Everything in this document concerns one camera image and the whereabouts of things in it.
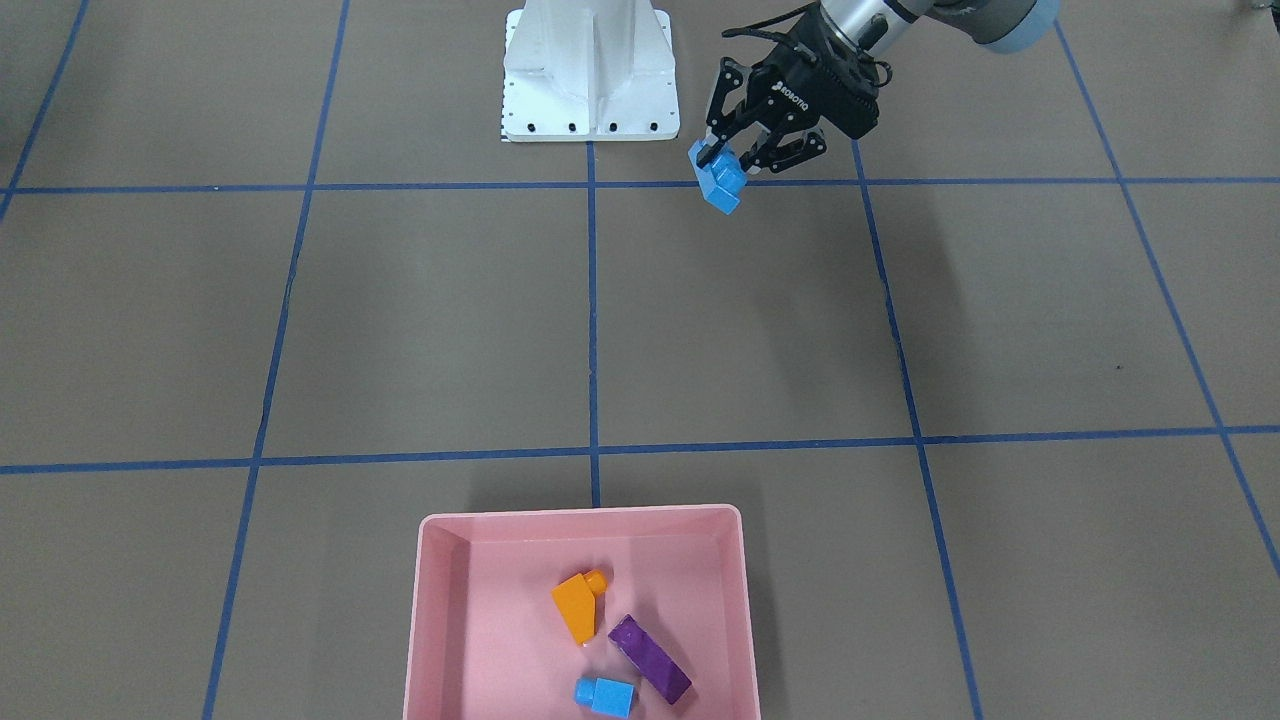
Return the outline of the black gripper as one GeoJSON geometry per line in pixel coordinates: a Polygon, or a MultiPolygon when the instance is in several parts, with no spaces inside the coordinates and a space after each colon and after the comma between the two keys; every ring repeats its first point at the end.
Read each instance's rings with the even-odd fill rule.
{"type": "Polygon", "coordinates": [[[827,151],[826,135],[809,128],[820,119],[849,138],[860,138],[879,123],[878,94],[886,85],[886,64],[860,49],[850,50],[822,31],[809,38],[776,31],[751,31],[774,44],[764,60],[746,67],[722,58],[707,109],[710,138],[698,151],[703,169],[730,140],[758,122],[755,142],[739,156],[749,176],[782,173],[827,151]],[[792,123],[804,128],[785,133],[792,123]]]}

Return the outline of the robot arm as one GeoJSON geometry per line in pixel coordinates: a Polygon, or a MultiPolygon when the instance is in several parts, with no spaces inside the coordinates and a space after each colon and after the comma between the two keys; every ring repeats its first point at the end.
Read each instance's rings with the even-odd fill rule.
{"type": "Polygon", "coordinates": [[[1059,18],[1059,1],[809,1],[785,14],[724,29],[771,51],[751,65],[719,61],[707,136],[690,150],[701,182],[781,173],[827,150],[828,122],[850,140],[879,122],[878,96],[893,79],[884,55],[925,19],[997,54],[1020,53],[1059,18]]]}

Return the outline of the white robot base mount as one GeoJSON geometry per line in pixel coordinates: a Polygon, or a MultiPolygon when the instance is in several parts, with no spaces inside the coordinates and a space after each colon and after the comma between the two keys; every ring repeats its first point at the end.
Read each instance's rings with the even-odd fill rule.
{"type": "Polygon", "coordinates": [[[500,140],[678,137],[672,23],[649,1],[526,1],[504,20],[500,140]]]}

